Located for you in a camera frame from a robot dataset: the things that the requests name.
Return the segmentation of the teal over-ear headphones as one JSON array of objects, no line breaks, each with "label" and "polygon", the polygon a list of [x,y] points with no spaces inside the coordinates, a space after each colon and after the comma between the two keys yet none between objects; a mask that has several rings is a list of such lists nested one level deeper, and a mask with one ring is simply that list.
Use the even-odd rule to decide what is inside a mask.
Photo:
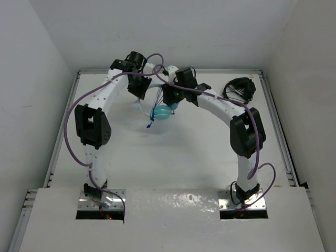
[{"label": "teal over-ear headphones", "polygon": [[150,128],[152,123],[154,123],[156,120],[167,120],[171,115],[174,115],[175,110],[178,108],[178,105],[179,105],[179,102],[174,103],[170,106],[162,105],[163,103],[162,85],[158,83],[150,84],[148,89],[152,89],[152,88],[157,88],[157,93],[156,93],[156,96],[155,96],[150,112],[146,112],[142,108],[140,98],[138,98],[136,101],[139,110],[144,115],[146,115],[150,120],[150,123],[146,126],[147,128]]}]

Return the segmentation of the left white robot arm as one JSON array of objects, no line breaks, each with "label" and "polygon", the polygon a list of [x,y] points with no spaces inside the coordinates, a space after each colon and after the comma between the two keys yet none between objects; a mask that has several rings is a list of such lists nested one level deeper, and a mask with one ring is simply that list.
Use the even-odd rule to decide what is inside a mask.
[{"label": "left white robot arm", "polygon": [[116,59],[108,71],[101,89],[84,105],[75,108],[77,136],[84,146],[86,163],[90,164],[88,181],[84,184],[84,193],[96,200],[102,199],[106,189],[105,168],[98,163],[98,156],[103,146],[112,135],[107,114],[114,99],[124,87],[140,99],[144,99],[152,79],[154,64],[140,53],[132,51],[125,60]]}]

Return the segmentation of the blue earphones with thin cable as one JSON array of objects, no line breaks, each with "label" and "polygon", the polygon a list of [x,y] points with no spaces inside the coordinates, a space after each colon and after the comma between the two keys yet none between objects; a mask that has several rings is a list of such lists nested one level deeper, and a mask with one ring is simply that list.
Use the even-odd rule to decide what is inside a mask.
[{"label": "blue earphones with thin cable", "polygon": [[161,105],[162,102],[163,91],[162,88],[159,87],[149,115],[150,123],[146,126],[147,129],[151,127],[155,120],[166,120],[171,115],[171,109],[165,105]]}]

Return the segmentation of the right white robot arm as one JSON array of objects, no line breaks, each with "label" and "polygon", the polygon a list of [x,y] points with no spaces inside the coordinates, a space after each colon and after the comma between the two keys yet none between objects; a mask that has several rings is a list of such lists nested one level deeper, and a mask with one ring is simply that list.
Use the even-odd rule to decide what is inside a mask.
[{"label": "right white robot arm", "polygon": [[205,83],[199,84],[190,68],[170,66],[163,74],[168,77],[162,87],[166,105],[186,100],[212,113],[229,127],[230,145],[238,162],[236,196],[243,204],[260,187],[256,172],[266,134],[259,111],[220,96]]}]

